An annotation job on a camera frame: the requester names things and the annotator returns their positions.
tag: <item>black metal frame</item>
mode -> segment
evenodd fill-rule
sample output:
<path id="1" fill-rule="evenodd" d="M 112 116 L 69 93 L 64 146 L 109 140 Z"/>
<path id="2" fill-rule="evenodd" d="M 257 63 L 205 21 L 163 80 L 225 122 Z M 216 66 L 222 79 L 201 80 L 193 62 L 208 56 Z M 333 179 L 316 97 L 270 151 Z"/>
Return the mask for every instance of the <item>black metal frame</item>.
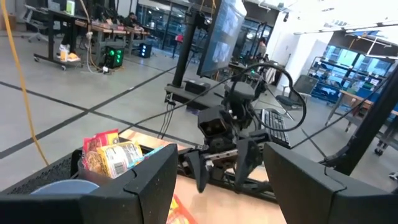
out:
<path id="1" fill-rule="evenodd" d="M 47 56 L 43 56 L 43 55 L 39 55 L 39 54 L 33 54 L 34 58 L 36 61 L 38 61 L 37 58 L 42 59 L 42 60 L 46 60 L 48 62 L 52 62 L 52 63 L 56 63 L 57 65 L 61 65 L 66 67 L 67 63 L 63 63 L 57 59 L 54 59 L 54 21 L 60 21 L 61 26 L 62 26 L 62 22 L 67 22 L 68 26 L 72 27 L 72 42 L 71 42 L 71 46 L 70 46 L 70 51 L 73 52 L 75 47 L 76 47 L 76 37 L 77 37 L 77 27 L 75 24 L 75 21 L 77 19 L 83 19 L 86 21 L 85 18 L 82 17 L 77 17 L 77 16 L 71 16 L 68 15 L 65 12 L 61 12 L 61 11 L 53 11 L 53 10 L 48 10 L 48 20 L 49 20 L 49 42 L 48 42 L 48 55 Z"/>
<path id="2" fill-rule="evenodd" d="M 390 116 L 398 102 L 398 67 L 386 82 L 380 96 L 368 111 L 361 125 L 357 128 L 347 145 L 338 152 L 341 154 L 336 163 L 335 170 L 342 174 L 350 175 L 358 162 L 363 157 L 373 138 L 379 132 L 386 119 Z"/>

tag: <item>chair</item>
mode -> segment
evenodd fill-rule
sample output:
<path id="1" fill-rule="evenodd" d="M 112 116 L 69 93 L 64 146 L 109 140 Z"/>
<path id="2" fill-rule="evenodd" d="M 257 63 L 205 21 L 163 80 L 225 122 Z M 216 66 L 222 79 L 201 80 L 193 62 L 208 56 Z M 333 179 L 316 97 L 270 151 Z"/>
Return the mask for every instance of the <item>chair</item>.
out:
<path id="1" fill-rule="evenodd" d="M 26 11 L 22 15 L 22 20 L 25 23 L 30 24 L 37 29 L 37 32 L 35 34 L 28 37 L 28 42 L 29 43 L 32 42 L 32 39 L 44 40 L 48 42 L 49 41 L 48 38 L 40 33 L 40 31 L 47 29 L 46 24 L 44 22 L 32 18 L 34 12 L 40 13 L 44 16 L 47 16 L 47 12 L 28 5 L 25 5 L 25 8 Z"/>
<path id="2" fill-rule="evenodd" d="M 301 75 L 294 84 L 294 89 L 304 98 L 305 102 L 307 103 L 308 98 L 311 97 L 311 92 L 317 83 L 318 80 L 316 78 L 309 77 L 307 75 Z M 282 94 L 276 96 L 275 98 L 285 110 L 284 115 L 292 119 L 292 117 L 289 115 L 289 111 L 301 110 L 302 104 L 299 101 L 298 96 L 296 96 L 293 92 L 290 92 L 289 96 L 285 96 L 285 89 L 287 87 L 289 86 L 283 86 Z"/>

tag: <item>wire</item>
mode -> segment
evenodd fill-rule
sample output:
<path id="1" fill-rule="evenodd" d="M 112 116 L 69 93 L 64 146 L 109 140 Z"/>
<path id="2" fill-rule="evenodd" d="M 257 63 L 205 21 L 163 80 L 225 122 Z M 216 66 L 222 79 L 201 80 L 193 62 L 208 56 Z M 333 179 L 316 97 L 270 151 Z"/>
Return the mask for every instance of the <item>wire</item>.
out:
<path id="1" fill-rule="evenodd" d="M 361 102 L 359 102 L 356 106 L 352 107 L 349 111 L 347 111 L 345 114 L 343 114 L 342 116 L 340 116 L 338 119 L 336 119 L 335 121 L 333 121 L 332 123 L 326 125 L 325 127 L 319 129 L 318 131 L 316 131 L 315 133 L 309 135 L 307 138 L 303 139 L 302 141 L 300 141 L 299 143 L 297 143 L 296 145 L 292 146 L 291 149 L 303 144 L 305 141 L 308 141 L 309 139 L 313 138 L 314 136 L 316 136 L 317 134 L 321 133 L 322 131 L 328 129 L 330 126 L 336 124 L 338 121 L 340 121 L 341 119 L 345 118 L 347 115 L 349 115 L 352 111 L 354 111 L 356 108 L 360 107 L 366 100 L 368 100 L 373 94 L 375 94 L 375 92 L 378 91 L 378 89 L 380 89 L 385 82 L 387 82 L 390 78 L 392 77 L 392 75 L 390 75 L 389 77 L 387 77 L 385 80 L 383 80 L 382 82 L 380 82 L 380 84 L 375 87 L 375 89 L 371 92 L 371 94 L 369 94 L 367 97 L 365 97 Z"/>
<path id="2" fill-rule="evenodd" d="M 228 78 L 226 78 L 225 80 L 223 80 L 223 81 L 217 83 L 215 86 L 213 86 L 213 87 L 209 88 L 208 90 L 206 90 L 206 91 L 200 93 L 199 95 L 197 95 L 196 97 L 192 98 L 191 100 L 188 100 L 187 102 L 185 102 L 185 103 L 183 103 L 183 104 L 181 104 L 181 105 L 179 105 L 179 106 L 176 106 L 176 107 L 174 107 L 174 108 L 171 109 L 171 110 L 167 110 L 167 111 L 161 112 L 161 113 L 159 113 L 159 114 L 155 114 L 155 115 L 153 115 L 153 116 L 150 116 L 150 117 L 148 117 L 148 118 L 142 119 L 142 120 L 136 122 L 135 124 L 130 125 L 130 126 L 127 127 L 126 129 L 130 129 L 130 128 L 135 127 L 135 126 L 137 126 L 137 125 L 139 125 L 139 124 L 142 124 L 142 123 L 144 123 L 144 122 L 146 122 L 146 121 L 149 121 L 149 120 L 152 120 L 152 119 L 154 119 L 154 118 L 157 118 L 158 116 L 162 116 L 163 114 L 167 114 L 167 113 L 169 113 L 169 112 L 171 112 L 171 111 L 173 111 L 173 110 L 177 110 L 177 109 L 179 109 L 179 108 L 181 108 L 181 107 L 183 107 L 183 106 L 187 106 L 189 103 L 195 101 L 197 98 L 199 98 L 199 97 L 205 95 L 206 93 L 208 93 L 210 90 L 214 90 L 214 89 L 215 89 L 216 87 L 218 87 L 219 85 L 223 84 L 224 82 L 227 82 L 228 80 L 230 80 L 230 79 L 232 79 L 232 78 L 234 78 L 234 77 L 236 77 L 236 76 L 238 76 L 238 75 L 233 75 L 233 76 L 231 76 L 231 77 L 228 77 Z"/>
<path id="3" fill-rule="evenodd" d="M 258 126 L 257 126 L 256 120 L 254 119 L 253 114 L 250 112 L 250 110 L 249 110 L 249 108 L 248 108 L 247 105 L 246 105 L 245 109 L 246 109 L 247 113 L 249 113 L 249 116 L 251 117 L 251 119 L 253 120 L 253 123 L 254 123 L 254 130 L 257 131 Z"/>
<path id="4" fill-rule="evenodd" d="M 306 106 L 306 104 L 305 104 L 305 101 L 304 101 L 303 97 L 294 89 L 294 87 L 293 87 L 293 83 L 294 83 L 294 82 L 293 82 L 292 76 L 290 76 L 290 74 L 288 73 L 288 71 L 286 71 L 284 68 L 282 68 L 282 67 L 280 67 L 280 66 L 277 66 L 277 65 L 274 65 L 273 63 L 269 63 L 269 62 L 255 63 L 254 65 L 250 65 L 250 66 L 248 66 L 247 68 L 245 68 L 238 76 L 242 77 L 242 75 L 244 75 L 246 72 L 251 71 L 252 69 L 255 69 L 255 68 L 259 68 L 259 67 L 274 68 L 274 69 L 276 69 L 276 70 L 282 72 L 282 73 L 287 77 L 287 79 L 289 80 L 289 89 L 290 89 L 294 94 L 296 94 L 296 96 L 298 96 L 298 100 L 301 101 L 301 105 L 302 105 L 302 108 L 303 108 L 303 114 L 302 114 L 301 120 L 300 120 L 295 126 L 293 126 L 293 127 L 291 127 L 291 128 L 287 128 L 287 129 L 276 129 L 276 128 L 272 128 L 272 127 L 270 127 L 270 126 L 268 126 L 268 125 L 265 125 L 265 124 L 262 124 L 262 125 L 264 125 L 264 127 L 269 128 L 270 130 L 273 130 L 273 131 L 287 132 L 287 131 L 293 131 L 293 130 L 297 129 L 297 128 L 300 127 L 300 125 L 304 122 L 304 119 L 305 119 L 305 117 L 306 117 L 306 115 L 307 115 L 307 106 Z M 237 84 L 238 81 L 239 81 L 239 78 L 237 78 L 237 79 L 234 81 L 234 83 L 232 84 L 230 93 L 232 93 L 232 92 L 235 90 L 235 86 L 236 86 L 236 84 Z M 231 97 L 232 97 L 232 94 L 229 94 L 229 95 L 227 96 L 227 99 L 224 101 L 224 105 L 231 99 Z M 253 136 L 253 137 L 259 137 L 259 136 L 262 136 L 262 134 L 255 135 L 255 136 Z"/>
<path id="5" fill-rule="evenodd" d="M 170 117 L 169 117 L 169 122 L 167 123 L 166 128 L 165 128 L 165 130 L 164 130 L 164 132 L 163 132 L 163 135 L 162 135 L 162 137 L 161 137 L 160 139 L 163 139 L 164 136 L 166 135 L 166 132 L 167 132 L 167 130 L 169 129 L 169 125 L 170 125 L 170 123 L 172 122 L 173 113 L 174 113 L 174 110 L 171 111 L 171 115 L 170 115 Z"/>
<path id="6" fill-rule="evenodd" d="M 167 110 L 169 110 L 169 102 L 167 102 L 167 105 L 166 105 L 166 111 L 167 111 Z M 166 123 L 167 123 L 166 121 L 168 121 L 168 115 L 169 115 L 169 114 L 165 114 L 164 117 L 163 117 L 162 127 L 160 128 L 160 131 L 159 131 L 159 134 L 157 135 L 157 138 L 161 137 L 161 135 L 162 135 L 162 133 L 163 133 L 164 126 L 165 126 Z"/>
<path id="7" fill-rule="evenodd" d="M 10 43 L 10 47 L 12 50 L 12 56 L 14 57 L 14 61 L 15 61 L 15 64 L 16 64 L 16 67 L 18 70 L 18 74 L 19 74 L 19 81 L 21 83 L 22 96 L 24 97 L 24 104 L 25 104 L 25 108 L 26 108 L 27 120 L 29 123 L 30 135 L 32 136 L 33 142 L 35 143 L 36 148 L 37 148 L 40 156 L 42 157 L 45 165 L 48 166 L 49 162 L 44 156 L 43 150 L 40 147 L 39 142 L 37 141 L 36 134 L 34 131 L 33 121 L 32 121 L 32 113 L 30 112 L 29 99 L 28 99 L 27 92 L 26 92 L 24 74 L 22 72 L 21 63 L 19 62 L 17 50 L 15 48 L 14 39 L 12 38 L 12 32 L 11 32 L 10 22 L 8 19 L 8 12 L 7 12 L 7 8 L 6 8 L 6 0 L 1 0 L 1 9 L 2 9 L 2 16 L 4 18 L 4 23 L 6 24 L 8 41 Z"/>

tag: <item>black pole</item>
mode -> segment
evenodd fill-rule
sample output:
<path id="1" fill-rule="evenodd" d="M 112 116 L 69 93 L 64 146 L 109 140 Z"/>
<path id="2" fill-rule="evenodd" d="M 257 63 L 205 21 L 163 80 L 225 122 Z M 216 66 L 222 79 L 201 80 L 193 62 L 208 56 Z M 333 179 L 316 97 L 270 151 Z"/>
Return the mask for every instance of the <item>black pole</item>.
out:
<path id="1" fill-rule="evenodd" d="M 170 6 L 171 6 L 171 8 L 170 8 L 169 14 L 167 16 L 166 29 L 164 30 L 164 35 L 163 35 L 162 50 L 164 49 L 164 44 L 166 43 L 166 36 L 167 36 L 167 33 L 169 32 L 170 18 L 172 17 L 173 4 L 170 3 Z"/>
<path id="2" fill-rule="evenodd" d="M 264 31 L 266 30 L 266 27 L 267 27 L 267 22 L 264 24 L 264 27 L 262 28 L 260 38 L 264 35 Z M 260 42 L 257 43 L 257 47 L 254 51 L 254 54 L 253 54 L 254 58 L 256 57 L 257 51 L 259 50 L 259 46 L 260 46 Z"/>
<path id="3" fill-rule="evenodd" d="M 345 156 L 337 164 L 335 170 L 342 174 L 350 175 L 355 166 L 361 160 L 373 138 L 386 122 L 398 102 L 398 68 L 391 74 L 390 80 L 384 84 L 384 88 L 376 102 L 374 102 L 362 124 L 358 127 L 348 144 L 342 151 Z"/>
<path id="4" fill-rule="evenodd" d="M 260 31 L 261 25 L 262 25 L 262 22 L 260 22 L 260 24 L 257 26 L 256 34 L 254 35 L 254 39 L 253 39 L 253 44 L 251 45 L 251 48 L 250 48 L 250 54 L 251 54 L 251 52 L 253 52 L 254 44 L 256 43 L 257 34 Z"/>
<path id="5" fill-rule="evenodd" d="M 185 33 L 182 41 L 180 57 L 178 58 L 177 68 L 175 69 L 172 85 L 181 88 L 182 78 L 184 77 L 185 67 L 189 58 L 193 35 L 197 28 L 197 17 L 200 16 L 196 11 L 186 13 Z"/>

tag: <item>computer monitor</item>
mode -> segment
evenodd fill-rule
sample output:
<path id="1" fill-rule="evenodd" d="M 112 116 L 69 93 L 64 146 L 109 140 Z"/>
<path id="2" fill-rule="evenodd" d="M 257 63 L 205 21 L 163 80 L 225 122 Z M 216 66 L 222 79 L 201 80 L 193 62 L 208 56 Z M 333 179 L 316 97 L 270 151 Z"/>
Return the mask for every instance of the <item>computer monitor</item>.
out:
<path id="1" fill-rule="evenodd" d="M 213 72 L 228 67 L 246 13 L 240 0 L 218 1 L 215 19 L 211 23 L 200 59 L 198 75 L 209 77 Z"/>

